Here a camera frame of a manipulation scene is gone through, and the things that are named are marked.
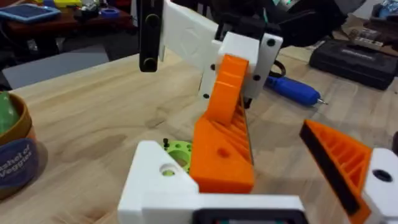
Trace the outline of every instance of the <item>blue handle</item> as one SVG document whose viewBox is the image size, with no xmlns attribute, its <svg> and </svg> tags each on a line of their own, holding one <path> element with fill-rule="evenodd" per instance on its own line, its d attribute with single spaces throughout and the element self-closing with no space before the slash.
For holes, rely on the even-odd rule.
<svg viewBox="0 0 398 224">
<path fill-rule="evenodd" d="M 321 98 L 319 92 L 309 85 L 291 80 L 286 77 L 268 77 L 266 87 L 273 89 L 278 94 L 288 97 L 304 106 L 312 106 Z"/>
</svg>

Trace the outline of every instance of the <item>label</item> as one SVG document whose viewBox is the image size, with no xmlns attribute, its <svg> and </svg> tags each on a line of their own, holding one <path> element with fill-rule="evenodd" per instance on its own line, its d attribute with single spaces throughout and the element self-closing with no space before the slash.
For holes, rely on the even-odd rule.
<svg viewBox="0 0 398 224">
<path fill-rule="evenodd" d="M 33 140 L 19 139 L 0 146 L 0 189 L 26 184 L 36 175 L 38 165 Z"/>
</svg>

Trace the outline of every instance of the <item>wooden workbench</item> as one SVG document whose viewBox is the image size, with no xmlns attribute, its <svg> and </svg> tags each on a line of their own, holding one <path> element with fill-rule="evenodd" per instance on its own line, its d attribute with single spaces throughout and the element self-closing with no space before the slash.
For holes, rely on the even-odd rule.
<svg viewBox="0 0 398 224">
<path fill-rule="evenodd" d="M 398 83 L 387 91 L 312 70 L 279 56 L 290 78 L 322 93 L 329 105 L 304 108 L 264 91 L 247 111 L 257 194 L 300 195 L 311 224 L 339 224 L 342 208 L 299 138 L 304 118 L 390 147 L 398 130 Z M 45 168 L 0 203 L 1 223 L 117 223 L 116 207 L 137 143 L 190 140 L 204 111 L 200 72 L 167 53 L 157 73 L 123 58 L 18 90 L 34 121 Z"/>
</svg>

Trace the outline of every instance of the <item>black case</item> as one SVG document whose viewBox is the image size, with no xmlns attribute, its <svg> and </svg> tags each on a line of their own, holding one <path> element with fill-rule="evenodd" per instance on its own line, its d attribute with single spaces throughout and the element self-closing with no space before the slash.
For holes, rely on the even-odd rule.
<svg viewBox="0 0 398 224">
<path fill-rule="evenodd" d="M 397 71 L 397 58 L 344 40 L 328 40 L 314 50 L 310 66 L 385 90 Z"/>
</svg>

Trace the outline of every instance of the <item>orange triangular gusset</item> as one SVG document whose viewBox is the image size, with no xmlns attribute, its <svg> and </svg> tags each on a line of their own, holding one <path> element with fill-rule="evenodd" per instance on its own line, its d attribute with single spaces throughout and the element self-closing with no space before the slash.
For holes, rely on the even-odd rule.
<svg viewBox="0 0 398 224">
<path fill-rule="evenodd" d="M 339 131 L 307 119 L 300 137 L 339 198 L 351 223 L 364 223 L 371 211 L 361 194 L 372 149 Z"/>
<path fill-rule="evenodd" d="M 254 170 L 240 95 L 248 61 L 225 55 L 206 112 L 195 124 L 189 174 L 200 192 L 249 193 Z"/>
<path fill-rule="evenodd" d="M 237 115 L 241 106 L 237 106 Z M 249 193 L 254 185 L 244 116 L 228 128 L 204 114 L 195 124 L 189 174 L 206 193 Z"/>
</svg>

